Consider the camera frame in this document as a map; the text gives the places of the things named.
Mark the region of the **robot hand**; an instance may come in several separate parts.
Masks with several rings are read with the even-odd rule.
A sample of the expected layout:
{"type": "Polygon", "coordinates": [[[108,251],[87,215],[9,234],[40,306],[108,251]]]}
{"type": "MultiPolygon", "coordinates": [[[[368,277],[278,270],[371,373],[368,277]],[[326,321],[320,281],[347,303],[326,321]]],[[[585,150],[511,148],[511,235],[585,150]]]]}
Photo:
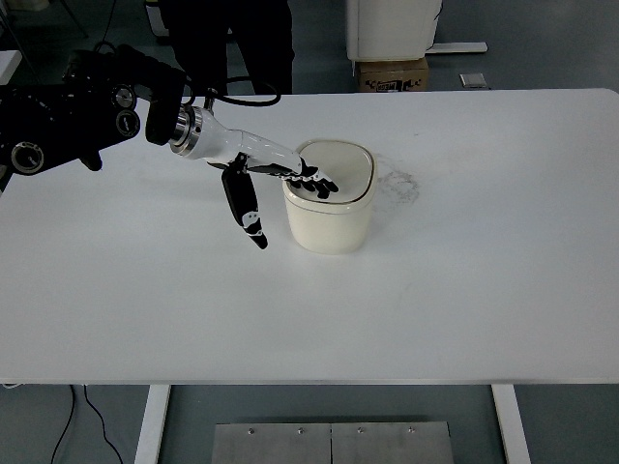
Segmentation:
{"type": "Polygon", "coordinates": [[[299,153],[253,133],[228,129],[205,110],[198,110],[196,115],[201,128],[189,157],[206,160],[222,170],[221,182],[231,213],[259,248],[266,248],[268,240],[262,230],[252,172],[277,177],[316,193],[320,199],[339,190],[331,178],[299,153]]]}

